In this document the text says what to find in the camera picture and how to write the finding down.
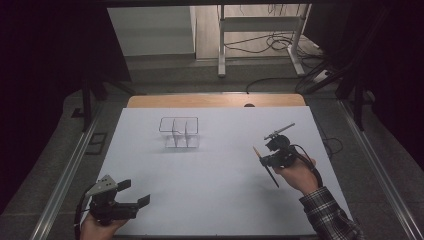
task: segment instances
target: wooden edge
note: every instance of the wooden edge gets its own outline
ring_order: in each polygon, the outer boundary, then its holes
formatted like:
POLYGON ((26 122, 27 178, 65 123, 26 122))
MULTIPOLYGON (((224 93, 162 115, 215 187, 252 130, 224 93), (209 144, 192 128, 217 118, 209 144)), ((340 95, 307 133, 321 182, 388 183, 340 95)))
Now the wooden edge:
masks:
POLYGON ((128 108, 195 108, 195 107, 287 107, 306 106, 300 94, 184 94, 133 96, 128 108))

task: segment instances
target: human hand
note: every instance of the human hand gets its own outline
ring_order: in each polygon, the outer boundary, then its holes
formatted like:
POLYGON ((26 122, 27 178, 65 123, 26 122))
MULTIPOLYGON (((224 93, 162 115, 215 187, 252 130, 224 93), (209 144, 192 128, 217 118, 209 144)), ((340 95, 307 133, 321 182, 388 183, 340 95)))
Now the human hand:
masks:
POLYGON ((108 226, 102 226, 90 213, 87 214, 81 226, 80 240, 109 240, 116 230, 128 220, 114 220, 108 226))
POLYGON ((288 168, 274 167, 274 172, 283 176, 286 182, 294 189, 307 195, 318 189, 318 180, 308 166, 299 158, 288 168))

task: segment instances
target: shirt cuff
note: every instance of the shirt cuff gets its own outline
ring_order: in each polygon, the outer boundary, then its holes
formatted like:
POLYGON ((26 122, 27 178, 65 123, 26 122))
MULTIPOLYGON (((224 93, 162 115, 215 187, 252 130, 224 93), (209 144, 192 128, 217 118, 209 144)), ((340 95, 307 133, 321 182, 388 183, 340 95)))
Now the shirt cuff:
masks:
POLYGON ((330 193, 327 187, 318 188, 316 191, 300 198, 299 201, 303 204, 306 213, 310 213, 317 209, 326 208, 328 207, 329 203, 331 203, 331 205, 337 205, 333 195, 330 193))

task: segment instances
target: white tabletop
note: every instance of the white tabletop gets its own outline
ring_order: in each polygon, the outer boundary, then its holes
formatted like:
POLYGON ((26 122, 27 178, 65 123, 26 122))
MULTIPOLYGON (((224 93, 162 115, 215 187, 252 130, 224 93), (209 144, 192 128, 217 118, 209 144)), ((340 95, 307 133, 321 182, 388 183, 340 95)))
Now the white tabletop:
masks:
POLYGON ((309 107, 127 108, 99 179, 110 174, 116 182, 132 180, 118 202, 134 203, 147 194, 151 201, 117 234, 315 234, 298 200, 302 194, 274 174, 277 188, 252 149, 270 154, 264 136, 291 123, 282 134, 317 160, 324 185, 350 217, 309 107), (199 147, 165 148, 163 117, 198 117, 199 147))

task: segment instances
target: metal frame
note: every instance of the metal frame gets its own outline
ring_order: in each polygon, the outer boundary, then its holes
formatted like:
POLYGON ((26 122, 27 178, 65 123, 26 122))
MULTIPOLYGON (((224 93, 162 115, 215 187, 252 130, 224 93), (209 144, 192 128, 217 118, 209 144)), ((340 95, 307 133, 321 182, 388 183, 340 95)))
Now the metal frame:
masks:
POLYGON ((77 172, 78 166, 84 156, 85 149, 87 148, 88 142, 90 141, 91 135, 97 126, 99 115, 103 108, 103 103, 99 103, 99 106, 95 109, 94 118, 88 127, 87 131, 81 135, 78 145, 75 148, 72 156, 69 159, 68 165, 66 165, 58 183, 56 184, 49 201, 46 204, 41 216, 35 225, 34 231, 31 234, 30 239, 46 239, 50 229, 53 226, 54 220, 59 212, 60 206, 65 199, 66 193, 71 186, 72 180, 77 172))
POLYGON ((293 44, 289 46, 288 53, 298 76, 304 76, 302 64, 297 55, 297 46, 300 35, 306 21, 310 4, 306 4, 299 17, 228 17, 225 18, 225 5, 221 5, 221 17, 219 19, 219 54, 218 76, 225 77, 225 44, 226 32, 271 32, 293 31, 293 44))
POLYGON ((411 211, 409 211, 408 206, 397 191, 395 185, 390 179, 389 174, 387 173, 383 164, 381 164, 380 158, 374 151, 374 148, 369 142, 367 135, 359 129, 359 127, 355 124, 355 120, 351 117, 352 111, 350 110, 349 105, 340 100, 338 102, 340 109, 346 117, 346 121, 348 122, 356 140, 358 141, 358 144, 362 148, 368 163, 370 164, 371 169, 373 170, 381 188, 384 191, 388 202, 392 206, 393 211, 398 217, 406 235, 408 235, 408 239, 424 239, 413 215, 411 214, 411 211))

